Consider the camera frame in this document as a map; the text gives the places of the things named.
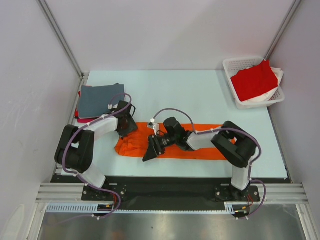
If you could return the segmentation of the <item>orange t-shirt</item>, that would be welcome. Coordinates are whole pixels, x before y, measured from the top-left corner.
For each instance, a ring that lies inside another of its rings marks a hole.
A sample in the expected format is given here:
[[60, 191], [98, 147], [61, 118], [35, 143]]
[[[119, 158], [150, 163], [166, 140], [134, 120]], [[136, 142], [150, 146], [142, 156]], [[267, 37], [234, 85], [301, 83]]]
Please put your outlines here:
[[[120, 138], [115, 146], [115, 152], [124, 157], [142, 158], [148, 149], [148, 137], [154, 133], [147, 127], [146, 122], [138, 122], [138, 129], [124, 138]], [[226, 158], [217, 148], [203, 148], [196, 151], [183, 151], [178, 146], [172, 145], [165, 149], [159, 156], [161, 159], [206, 160], [225, 161]]]

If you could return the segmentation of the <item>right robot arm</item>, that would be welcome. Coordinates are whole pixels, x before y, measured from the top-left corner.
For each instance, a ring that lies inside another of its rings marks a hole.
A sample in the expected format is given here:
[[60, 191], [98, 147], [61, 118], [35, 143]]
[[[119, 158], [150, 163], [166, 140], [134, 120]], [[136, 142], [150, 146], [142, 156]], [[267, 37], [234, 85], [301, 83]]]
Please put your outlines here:
[[257, 140], [231, 121], [210, 130], [186, 130], [175, 117], [163, 122], [163, 134], [148, 136], [147, 150], [142, 158], [147, 162], [165, 154], [166, 148], [177, 147], [186, 153], [217, 150], [232, 165], [230, 194], [242, 201], [249, 194], [252, 157], [260, 150]]

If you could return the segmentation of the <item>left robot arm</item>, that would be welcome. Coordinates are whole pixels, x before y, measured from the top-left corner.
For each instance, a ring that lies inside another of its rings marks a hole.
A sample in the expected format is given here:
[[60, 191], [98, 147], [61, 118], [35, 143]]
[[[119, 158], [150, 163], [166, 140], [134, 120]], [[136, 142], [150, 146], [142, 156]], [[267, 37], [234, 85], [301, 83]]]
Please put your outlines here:
[[136, 107], [121, 100], [110, 105], [109, 112], [78, 127], [67, 125], [60, 137], [54, 160], [67, 173], [80, 177], [86, 184], [94, 186], [93, 194], [100, 200], [110, 196], [111, 188], [105, 184], [106, 176], [93, 163], [95, 141], [108, 133], [117, 133], [120, 138], [136, 131], [133, 119]]

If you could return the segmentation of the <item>magenta folded t-shirt in stack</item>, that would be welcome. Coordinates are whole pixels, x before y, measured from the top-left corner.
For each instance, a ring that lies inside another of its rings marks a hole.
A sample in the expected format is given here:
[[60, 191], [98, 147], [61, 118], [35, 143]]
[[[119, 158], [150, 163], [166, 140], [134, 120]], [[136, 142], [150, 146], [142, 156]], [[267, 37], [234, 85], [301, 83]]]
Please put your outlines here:
[[80, 124], [87, 124], [94, 121], [94, 118], [76, 118], [77, 122]]

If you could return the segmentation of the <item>grey folded t-shirt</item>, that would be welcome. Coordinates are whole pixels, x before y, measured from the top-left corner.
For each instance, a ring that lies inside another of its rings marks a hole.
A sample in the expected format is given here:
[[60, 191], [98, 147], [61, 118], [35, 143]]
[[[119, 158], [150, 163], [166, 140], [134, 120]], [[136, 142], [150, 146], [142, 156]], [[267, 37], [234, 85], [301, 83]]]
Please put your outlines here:
[[123, 84], [105, 86], [86, 86], [80, 90], [77, 105], [78, 117], [80, 119], [98, 118], [108, 112], [109, 105], [117, 105], [124, 101], [125, 86]]

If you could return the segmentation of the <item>white plastic basket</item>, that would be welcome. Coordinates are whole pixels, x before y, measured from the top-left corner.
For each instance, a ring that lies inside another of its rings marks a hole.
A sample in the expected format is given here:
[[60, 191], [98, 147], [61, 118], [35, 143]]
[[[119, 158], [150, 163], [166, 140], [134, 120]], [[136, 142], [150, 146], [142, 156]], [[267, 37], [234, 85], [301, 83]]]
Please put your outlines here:
[[227, 83], [238, 109], [270, 107], [285, 100], [281, 88], [284, 71], [259, 56], [225, 59]]

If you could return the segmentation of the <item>red t-shirt in basket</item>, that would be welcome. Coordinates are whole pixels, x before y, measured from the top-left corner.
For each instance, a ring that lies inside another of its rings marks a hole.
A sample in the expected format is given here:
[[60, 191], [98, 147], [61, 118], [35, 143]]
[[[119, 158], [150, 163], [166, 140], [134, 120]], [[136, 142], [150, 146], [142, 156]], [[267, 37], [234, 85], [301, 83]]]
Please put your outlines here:
[[240, 70], [230, 79], [241, 102], [260, 97], [279, 86], [269, 60], [263, 60], [256, 66]]

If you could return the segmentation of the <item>white cloth in basket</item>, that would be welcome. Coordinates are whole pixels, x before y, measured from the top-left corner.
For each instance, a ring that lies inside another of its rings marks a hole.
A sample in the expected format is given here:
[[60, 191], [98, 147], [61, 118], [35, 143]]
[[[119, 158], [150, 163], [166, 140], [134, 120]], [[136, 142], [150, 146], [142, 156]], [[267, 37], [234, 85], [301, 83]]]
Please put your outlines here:
[[279, 85], [279, 76], [283, 71], [264, 64], [243, 70], [240, 72], [238, 98], [241, 102], [260, 103], [271, 98]]

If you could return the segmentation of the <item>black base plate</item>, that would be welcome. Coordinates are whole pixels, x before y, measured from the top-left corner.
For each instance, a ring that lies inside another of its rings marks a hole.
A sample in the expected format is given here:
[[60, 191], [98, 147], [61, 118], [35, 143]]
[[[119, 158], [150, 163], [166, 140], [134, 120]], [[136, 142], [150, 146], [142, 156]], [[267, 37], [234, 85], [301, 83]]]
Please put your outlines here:
[[257, 186], [250, 185], [244, 195], [234, 197], [230, 192], [230, 178], [183, 178], [183, 177], [124, 177], [109, 176], [103, 192], [85, 186], [88, 197], [83, 201], [116, 203], [160, 202], [160, 201], [204, 201], [204, 202], [240, 202], [251, 206], [261, 200], [262, 194]]

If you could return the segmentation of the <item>aluminium frame rail front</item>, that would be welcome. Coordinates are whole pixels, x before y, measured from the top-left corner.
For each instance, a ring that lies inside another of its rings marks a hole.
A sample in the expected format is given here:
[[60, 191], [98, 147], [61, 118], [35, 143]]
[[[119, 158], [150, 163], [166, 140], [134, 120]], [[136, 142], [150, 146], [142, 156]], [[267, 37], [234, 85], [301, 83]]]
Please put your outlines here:
[[[304, 186], [299, 184], [265, 184], [266, 204], [308, 204]], [[89, 191], [83, 183], [43, 183], [36, 196], [37, 202], [80, 203]]]

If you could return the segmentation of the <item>left aluminium corner post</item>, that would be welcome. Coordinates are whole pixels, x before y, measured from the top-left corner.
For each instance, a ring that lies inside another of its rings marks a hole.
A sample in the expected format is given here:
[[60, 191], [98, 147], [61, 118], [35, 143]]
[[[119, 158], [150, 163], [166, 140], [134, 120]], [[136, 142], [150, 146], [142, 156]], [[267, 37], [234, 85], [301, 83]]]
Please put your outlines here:
[[62, 47], [69, 63], [71, 64], [72, 68], [76, 72], [77, 76], [82, 79], [84, 76], [83, 71], [80, 68], [78, 61], [75, 58], [75, 55], [68, 44], [49, 4], [46, 0], [36, 0], [37, 4], [39, 5], [44, 17], [47, 19], [49, 26], [51, 27], [54, 35], [56, 36], [60, 46]]

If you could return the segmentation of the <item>aluminium corner post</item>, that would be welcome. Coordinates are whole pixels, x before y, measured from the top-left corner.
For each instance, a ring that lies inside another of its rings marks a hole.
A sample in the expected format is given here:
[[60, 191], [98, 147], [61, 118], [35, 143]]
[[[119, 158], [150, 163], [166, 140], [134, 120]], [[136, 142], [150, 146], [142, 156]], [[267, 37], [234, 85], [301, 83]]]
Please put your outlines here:
[[68, 44], [49, 4], [46, 0], [36, 0], [37, 4], [39, 5], [44, 17], [47, 19], [49, 26], [51, 27], [54, 35], [56, 36], [60, 46], [62, 47], [69, 63], [71, 64], [72, 68], [76, 72], [77, 76], [82, 79], [84, 76], [83, 71], [80, 68], [78, 61], [75, 58], [75, 55]]
[[281, 41], [282, 37], [284, 36], [287, 28], [291, 24], [292, 20], [294, 19], [296, 13], [298, 12], [301, 5], [304, 3], [304, 0], [293, 0], [290, 8], [288, 9], [288, 12], [286, 13], [282, 23], [280, 24], [280, 27], [278, 31], [276, 32], [266, 54], [264, 55], [265, 60], [269, 60], [275, 49], [277, 48], [279, 42]]

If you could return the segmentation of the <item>right aluminium corner post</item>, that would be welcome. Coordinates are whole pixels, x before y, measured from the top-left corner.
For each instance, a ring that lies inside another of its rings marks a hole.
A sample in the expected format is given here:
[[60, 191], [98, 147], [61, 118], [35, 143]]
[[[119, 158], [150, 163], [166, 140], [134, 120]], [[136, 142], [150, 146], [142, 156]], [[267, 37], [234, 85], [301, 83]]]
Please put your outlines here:
[[288, 9], [288, 12], [286, 13], [282, 23], [280, 24], [280, 27], [278, 31], [276, 32], [266, 54], [264, 55], [265, 60], [269, 60], [275, 49], [277, 48], [279, 42], [281, 41], [282, 37], [284, 36], [287, 28], [291, 24], [292, 20], [294, 19], [296, 13], [298, 12], [301, 5], [304, 3], [304, 0], [293, 0], [290, 8]]

